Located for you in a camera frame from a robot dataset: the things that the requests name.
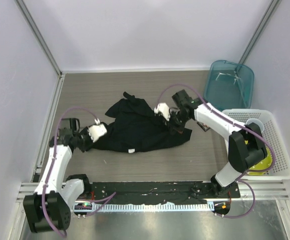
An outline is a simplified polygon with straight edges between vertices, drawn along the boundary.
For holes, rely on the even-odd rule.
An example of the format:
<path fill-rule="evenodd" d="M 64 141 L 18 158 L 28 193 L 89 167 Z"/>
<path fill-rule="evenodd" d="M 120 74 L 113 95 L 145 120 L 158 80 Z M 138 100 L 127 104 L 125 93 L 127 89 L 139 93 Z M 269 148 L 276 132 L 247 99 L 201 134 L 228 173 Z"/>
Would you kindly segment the black t-shirt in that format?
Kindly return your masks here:
<path fill-rule="evenodd" d="M 165 125 L 164 118 L 155 115 L 144 99 L 127 92 L 123 96 L 105 113 L 114 118 L 114 122 L 104 123 L 107 134 L 95 143 L 88 143 L 87 151 L 149 152 L 177 147 L 190 140 L 192 130 L 172 131 Z"/>

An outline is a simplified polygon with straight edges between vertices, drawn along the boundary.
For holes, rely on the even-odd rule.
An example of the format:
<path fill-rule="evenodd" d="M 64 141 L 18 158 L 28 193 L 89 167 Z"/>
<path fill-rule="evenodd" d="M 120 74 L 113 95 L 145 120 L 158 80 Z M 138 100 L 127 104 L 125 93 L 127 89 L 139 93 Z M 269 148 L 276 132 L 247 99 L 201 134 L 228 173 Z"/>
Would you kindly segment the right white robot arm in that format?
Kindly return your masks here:
<path fill-rule="evenodd" d="M 191 98 L 184 89 L 172 99 L 177 106 L 175 110 L 166 103 L 158 103 L 154 109 L 168 127 L 181 132 L 187 121 L 194 120 L 206 124 L 228 143 L 228 162 L 211 178 L 210 190 L 215 197 L 223 197 L 237 179 L 267 157 L 266 143 L 257 124 L 236 121 L 201 97 Z"/>

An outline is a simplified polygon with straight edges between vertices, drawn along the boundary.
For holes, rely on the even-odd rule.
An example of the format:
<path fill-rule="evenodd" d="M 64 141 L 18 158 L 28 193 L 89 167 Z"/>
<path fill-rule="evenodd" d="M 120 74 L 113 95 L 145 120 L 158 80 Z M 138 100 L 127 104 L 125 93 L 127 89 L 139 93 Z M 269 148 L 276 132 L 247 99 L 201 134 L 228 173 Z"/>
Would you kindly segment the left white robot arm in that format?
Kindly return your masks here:
<path fill-rule="evenodd" d="M 106 129 L 99 119 L 83 130 L 79 127 L 77 118 L 59 121 L 56 134 L 49 142 L 49 157 L 42 179 L 34 193 L 23 199 L 27 222 L 33 233 L 55 231 L 66 237 L 75 201 L 91 195 L 92 186 L 87 175 L 74 174 L 67 179 L 64 175 L 74 150 L 85 152 L 89 144 L 106 133 Z"/>

